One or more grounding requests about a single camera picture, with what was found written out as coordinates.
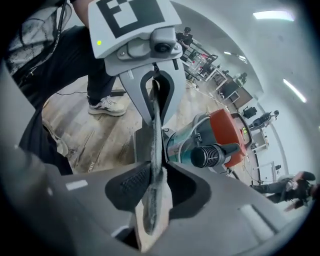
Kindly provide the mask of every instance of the orange casing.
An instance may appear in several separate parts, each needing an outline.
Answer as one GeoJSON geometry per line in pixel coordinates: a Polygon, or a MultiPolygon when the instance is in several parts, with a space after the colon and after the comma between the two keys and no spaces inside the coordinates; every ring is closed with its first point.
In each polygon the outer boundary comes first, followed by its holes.
{"type": "Polygon", "coordinates": [[[230,113],[225,109],[219,109],[211,113],[210,124],[218,144],[238,143],[240,145],[240,151],[233,154],[231,160],[225,166],[232,167],[239,164],[246,156],[247,151],[240,129],[237,128],[230,113]]]}

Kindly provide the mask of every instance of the gray cloth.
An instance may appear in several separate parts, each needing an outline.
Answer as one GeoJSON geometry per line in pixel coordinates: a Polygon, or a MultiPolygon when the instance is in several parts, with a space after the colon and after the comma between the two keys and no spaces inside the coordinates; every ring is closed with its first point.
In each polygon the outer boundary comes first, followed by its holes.
{"type": "Polygon", "coordinates": [[[158,103],[158,85],[153,82],[153,141],[151,145],[151,181],[144,196],[143,226],[148,235],[152,235],[159,223],[162,206],[163,188],[167,182],[167,170],[162,167],[162,132],[160,108],[158,103]]]}
{"type": "MultiPolygon", "coordinates": [[[[55,41],[57,9],[58,7],[54,6],[38,10],[16,32],[5,57],[11,75],[14,75],[55,41]]],[[[64,13],[62,28],[71,17],[70,5],[66,5],[64,13]]]]}
{"type": "Polygon", "coordinates": [[[284,178],[275,183],[252,185],[251,187],[261,194],[272,194],[267,198],[273,203],[278,204],[286,200],[286,185],[290,180],[290,178],[284,178]]]}
{"type": "MultiPolygon", "coordinates": [[[[78,78],[88,76],[87,95],[100,101],[109,96],[116,80],[106,73],[105,62],[96,59],[92,50],[89,29],[74,26],[62,32],[58,46],[48,61],[39,66],[29,79],[19,85],[20,90],[35,108],[35,114],[22,136],[20,147],[32,152],[44,163],[57,166],[63,175],[72,174],[68,160],[57,152],[56,142],[44,130],[42,109],[48,98],[78,78]]],[[[75,111],[87,107],[86,99],[79,101],[75,111]]],[[[65,120],[66,126],[73,119],[65,120]]]]}

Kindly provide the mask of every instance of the black nozzle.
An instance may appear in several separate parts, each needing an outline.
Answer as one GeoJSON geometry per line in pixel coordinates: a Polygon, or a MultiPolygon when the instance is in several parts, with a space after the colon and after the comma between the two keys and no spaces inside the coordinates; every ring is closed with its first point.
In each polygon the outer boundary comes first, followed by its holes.
{"type": "Polygon", "coordinates": [[[210,146],[197,146],[191,151],[191,162],[195,167],[214,167],[222,165],[226,158],[238,152],[237,143],[226,145],[212,144],[210,146]]]}

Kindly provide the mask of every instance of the white sneaker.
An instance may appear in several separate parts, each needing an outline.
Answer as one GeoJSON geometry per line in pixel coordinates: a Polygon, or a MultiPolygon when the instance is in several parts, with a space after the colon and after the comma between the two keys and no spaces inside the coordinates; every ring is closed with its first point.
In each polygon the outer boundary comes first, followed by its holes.
{"type": "Polygon", "coordinates": [[[101,102],[97,105],[91,105],[89,103],[88,112],[91,115],[107,114],[113,117],[119,117],[126,113],[126,109],[125,106],[112,101],[110,96],[108,96],[102,98],[101,102]]]}

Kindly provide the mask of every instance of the black pants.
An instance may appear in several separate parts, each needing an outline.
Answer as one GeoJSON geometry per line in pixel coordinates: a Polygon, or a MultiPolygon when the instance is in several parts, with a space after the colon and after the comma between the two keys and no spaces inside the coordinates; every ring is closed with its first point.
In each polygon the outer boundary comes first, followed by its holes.
{"type": "Polygon", "coordinates": [[[286,184],[289,180],[289,178],[285,178],[281,181],[271,184],[252,185],[252,188],[261,194],[272,194],[269,195],[267,198],[271,200],[273,203],[278,204],[286,199],[286,184]]]}
{"type": "Polygon", "coordinates": [[[57,166],[62,175],[72,174],[68,159],[57,152],[56,142],[43,128],[42,108],[54,93],[84,76],[88,76],[89,99],[100,101],[111,94],[116,78],[106,73],[103,59],[95,59],[89,30],[84,26],[64,31],[51,58],[33,74],[20,86],[35,108],[20,147],[34,153],[44,163],[57,166]]]}

